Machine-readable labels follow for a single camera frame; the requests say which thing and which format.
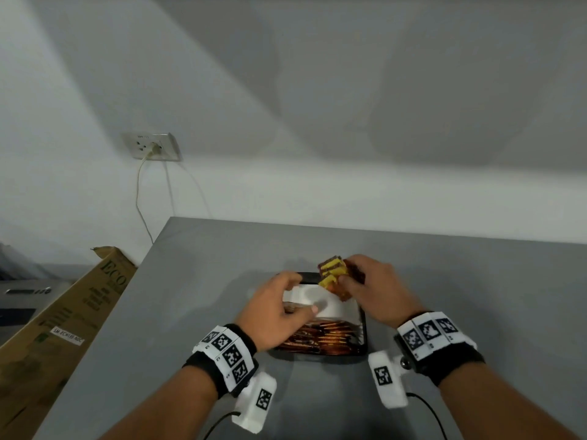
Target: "qr code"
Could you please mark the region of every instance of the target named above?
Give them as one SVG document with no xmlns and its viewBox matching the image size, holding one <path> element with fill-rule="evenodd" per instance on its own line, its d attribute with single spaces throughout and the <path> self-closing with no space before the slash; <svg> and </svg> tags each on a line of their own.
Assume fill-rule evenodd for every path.
<svg viewBox="0 0 587 440">
<path fill-rule="evenodd" d="M 245 361 L 241 361 L 238 363 L 238 366 L 232 370 L 232 375 L 234 376 L 234 382 L 239 383 L 244 377 L 246 377 L 249 370 L 246 368 Z"/>
<path fill-rule="evenodd" d="M 219 332 L 215 332 L 214 330 L 207 334 L 204 339 L 201 341 L 202 343 L 209 343 L 210 341 L 214 340 L 214 337 L 218 335 Z"/>
<path fill-rule="evenodd" d="M 446 333 L 455 333 L 459 331 L 459 329 L 457 329 L 452 323 L 452 321 L 448 318 L 440 318 L 436 320 L 436 322 L 440 325 L 440 327 L 442 327 L 442 330 L 444 330 Z"/>
<path fill-rule="evenodd" d="M 424 334 L 424 337 L 429 340 L 433 340 L 436 337 L 440 337 L 441 333 L 432 321 L 427 321 L 422 324 L 418 324 L 420 331 Z"/>
<path fill-rule="evenodd" d="M 212 341 L 212 346 L 214 346 L 218 350 L 222 350 L 227 347 L 231 343 L 231 339 L 228 338 L 225 334 L 221 334 L 218 338 Z"/>
<path fill-rule="evenodd" d="M 420 346 L 424 344 L 422 337 L 418 335 L 418 332 L 415 329 L 410 330 L 403 336 L 404 340 L 406 340 L 407 345 L 410 346 L 410 349 L 416 350 Z"/>
<path fill-rule="evenodd" d="M 375 372 L 375 377 L 377 377 L 378 385 L 392 384 L 392 376 L 387 366 L 376 367 L 373 369 L 373 372 Z"/>
<path fill-rule="evenodd" d="M 222 353 L 222 356 L 230 367 L 234 366 L 242 358 L 242 354 L 239 352 L 236 344 L 233 344 L 231 347 L 226 349 Z"/>
<path fill-rule="evenodd" d="M 261 389 L 259 393 L 259 398 L 257 399 L 257 407 L 266 411 L 269 407 L 269 401 L 271 401 L 272 395 L 273 394 L 271 392 Z"/>
</svg>

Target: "wall socket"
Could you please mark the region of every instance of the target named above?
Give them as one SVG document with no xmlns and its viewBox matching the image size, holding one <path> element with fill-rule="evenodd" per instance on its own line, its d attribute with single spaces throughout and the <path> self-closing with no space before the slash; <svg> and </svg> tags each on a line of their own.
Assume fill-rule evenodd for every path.
<svg viewBox="0 0 587 440">
<path fill-rule="evenodd" d="M 157 145 L 161 152 L 149 157 L 150 161 L 181 161 L 179 147 L 170 133 L 154 134 L 152 132 L 127 131 L 121 134 L 124 144 L 135 159 L 143 159 Z"/>
</svg>

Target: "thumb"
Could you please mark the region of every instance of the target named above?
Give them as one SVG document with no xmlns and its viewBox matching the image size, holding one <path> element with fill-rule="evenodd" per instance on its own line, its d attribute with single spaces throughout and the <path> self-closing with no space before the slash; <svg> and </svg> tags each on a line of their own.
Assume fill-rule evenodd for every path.
<svg viewBox="0 0 587 440">
<path fill-rule="evenodd" d="M 363 284 L 358 283 L 350 276 L 345 274 L 338 277 L 338 284 L 347 292 L 349 292 L 353 298 L 360 302 L 365 290 L 365 286 L 363 286 Z"/>
<path fill-rule="evenodd" d="M 304 324 L 309 323 L 318 313 L 317 306 L 298 307 L 293 313 L 286 315 L 287 327 L 290 333 L 294 333 Z"/>
</svg>

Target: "person's right hand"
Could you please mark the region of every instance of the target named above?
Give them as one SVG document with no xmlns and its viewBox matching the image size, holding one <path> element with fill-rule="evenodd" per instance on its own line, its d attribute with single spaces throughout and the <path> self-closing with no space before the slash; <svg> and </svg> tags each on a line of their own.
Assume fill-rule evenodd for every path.
<svg viewBox="0 0 587 440">
<path fill-rule="evenodd" d="M 359 284 L 350 276 L 339 276 L 338 283 L 372 318 L 398 328 L 414 314 L 426 311 L 420 300 L 401 283 L 391 264 L 365 255 L 353 255 L 348 261 L 365 274 L 365 284 Z"/>
</svg>

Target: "brown cardboard box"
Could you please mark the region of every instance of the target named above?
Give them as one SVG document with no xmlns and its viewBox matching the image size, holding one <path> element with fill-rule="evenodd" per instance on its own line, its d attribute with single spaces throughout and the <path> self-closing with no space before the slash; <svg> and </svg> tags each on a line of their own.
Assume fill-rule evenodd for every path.
<svg viewBox="0 0 587 440">
<path fill-rule="evenodd" d="M 116 247 L 0 347 L 0 439 L 31 439 L 137 268 Z"/>
</svg>

